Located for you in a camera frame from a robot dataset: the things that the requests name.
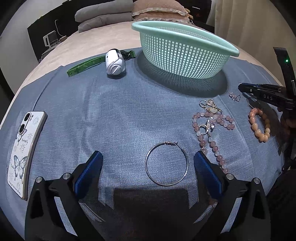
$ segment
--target smartphone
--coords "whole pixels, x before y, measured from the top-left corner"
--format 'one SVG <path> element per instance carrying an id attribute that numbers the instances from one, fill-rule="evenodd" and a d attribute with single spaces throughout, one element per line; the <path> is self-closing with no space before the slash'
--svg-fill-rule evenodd
<path id="1" fill-rule="evenodd" d="M 28 181 L 34 150 L 47 119 L 44 111 L 26 113 L 18 129 L 9 161 L 7 182 L 20 196 L 28 198 Z"/>

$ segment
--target phone camera lens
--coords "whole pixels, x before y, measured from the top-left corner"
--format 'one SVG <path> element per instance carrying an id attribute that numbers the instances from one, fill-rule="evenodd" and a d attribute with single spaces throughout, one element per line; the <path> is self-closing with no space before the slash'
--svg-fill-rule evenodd
<path id="1" fill-rule="evenodd" d="M 24 130 L 24 128 L 25 128 L 25 124 L 22 124 L 22 125 L 20 126 L 19 133 L 22 133 L 22 132 L 23 132 L 23 130 Z"/>
<path id="2" fill-rule="evenodd" d="M 24 118 L 24 121 L 27 121 L 30 117 L 30 113 L 26 114 L 25 118 Z"/>

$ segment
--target silver screw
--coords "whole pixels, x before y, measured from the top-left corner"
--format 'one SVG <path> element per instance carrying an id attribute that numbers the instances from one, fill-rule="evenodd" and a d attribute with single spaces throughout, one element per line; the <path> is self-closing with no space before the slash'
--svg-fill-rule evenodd
<path id="1" fill-rule="evenodd" d="M 70 177 L 71 177 L 71 174 L 68 172 L 63 175 L 63 179 L 65 180 L 69 179 Z"/>
<path id="2" fill-rule="evenodd" d="M 234 179 L 234 175 L 232 175 L 231 173 L 227 173 L 227 174 L 226 174 L 226 178 L 227 178 L 228 180 L 232 180 L 232 179 Z"/>
<path id="3" fill-rule="evenodd" d="M 254 178 L 254 182 L 255 182 L 256 184 L 259 184 L 259 183 L 260 183 L 260 179 L 259 179 L 259 178 Z"/>
<path id="4" fill-rule="evenodd" d="M 41 181 L 42 181 L 42 177 L 37 177 L 35 181 L 36 181 L 37 183 L 41 182 Z"/>

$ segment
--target green strap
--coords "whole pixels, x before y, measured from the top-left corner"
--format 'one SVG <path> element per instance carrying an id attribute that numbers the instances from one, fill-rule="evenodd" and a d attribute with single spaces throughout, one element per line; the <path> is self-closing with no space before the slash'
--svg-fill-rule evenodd
<path id="1" fill-rule="evenodd" d="M 129 51 L 129 52 L 126 52 L 124 50 L 121 50 L 121 53 L 122 53 L 122 56 L 124 58 L 124 60 L 129 60 L 131 58 L 135 58 L 136 57 L 136 54 L 133 50 Z M 78 73 L 81 73 L 82 71 L 88 69 L 88 68 L 91 68 L 93 66 L 96 66 L 100 63 L 103 63 L 105 62 L 105 57 L 106 55 L 103 55 L 103 56 L 99 56 L 99 57 L 96 57 L 96 58 L 92 58 L 90 60 L 87 60 L 81 64 L 78 64 L 76 66 L 74 66 L 73 68 L 69 69 L 67 71 L 67 74 L 68 76 L 74 76 Z"/>

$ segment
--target blue cloth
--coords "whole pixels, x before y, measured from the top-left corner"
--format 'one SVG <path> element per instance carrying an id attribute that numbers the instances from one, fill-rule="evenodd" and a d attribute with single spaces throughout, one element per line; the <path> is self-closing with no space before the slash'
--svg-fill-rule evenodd
<path id="1" fill-rule="evenodd" d="M 59 178 L 100 151 L 100 178 L 81 206 L 106 240 L 190 240 L 203 225 L 212 207 L 194 171 L 193 156 L 200 147 L 192 127 L 193 114 L 202 112 L 202 99 L 212 98 L 235 120 L 234 130 L 217 126 L 213 131 L 229 172 L 241 180 L 260 178 L 266 193 L 280 174 L 278 113 L 265 106 L 272 133 L 267 143 L 259 143 L 248 122 L 250 107 L 237 89 L 241 82 L 274 84 L 263 68 L 230 58 L 215 77 L 195 80 L 160 70 L 141 48 L 134 50 L 137 57 L 126 62 L 123 76 L 108 77 L 101 64 L 68 77 L 66 71 L 85 61 L 81 60 L 27 85 L 13 103 L 0 131 L 0 206 L 22 237 L 28 202 L 8 186 L 7 168 L 18 127 L 30 110 L 45 111 L 48 118 L 32 159 L 28 194 L 38 176 Z M 241 94 L 239 102 L 228 96 L 232 91 Z M 154 184 L 144 169 L 148 150 L 166 140 L 178 141 L 189 156 L 186 177 L 172 187 Z M 217 163 L 206 147 L 210 161 Z M 177 147 L 161 146 L 151 154 L 148 168 L 155 179 L 169 183 L 183 176 L 186 161 Z M 67 230 L 75 233 L 56 201 Z M 231 227 L 239 202 L 224 231 Z"/>

